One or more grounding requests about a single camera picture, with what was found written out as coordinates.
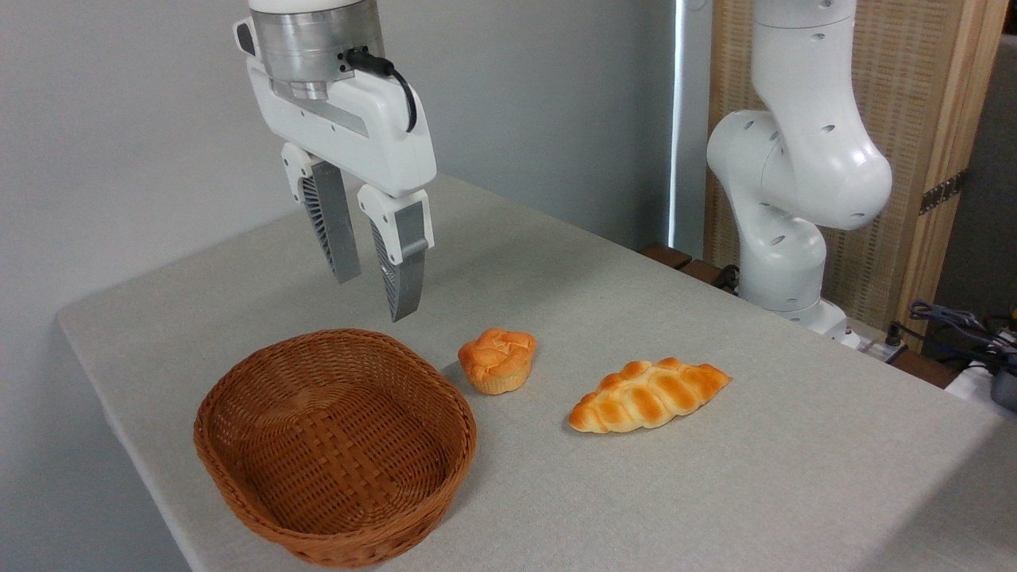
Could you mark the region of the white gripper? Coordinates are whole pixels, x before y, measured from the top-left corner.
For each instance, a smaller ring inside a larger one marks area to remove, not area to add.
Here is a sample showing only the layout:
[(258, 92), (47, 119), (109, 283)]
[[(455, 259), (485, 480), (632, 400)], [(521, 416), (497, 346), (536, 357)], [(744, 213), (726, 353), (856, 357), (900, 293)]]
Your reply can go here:
[(248, 17), (235, 23), (234, 37), (265, 123), (289, 141), (282, 159), (291, 192), (308, 213), (335, 279), (361, 274), (342, 169), (367, 183), (358, 203), (370, 218), (392, 321), (413, 314), (425, 253), (435, 246), (421, 189), (435, 178), (435, 152), (421, 102), (411, 122), (397, 79), (355, 70), (346, 60), (350, 51), (385, 54), (381, 22)]

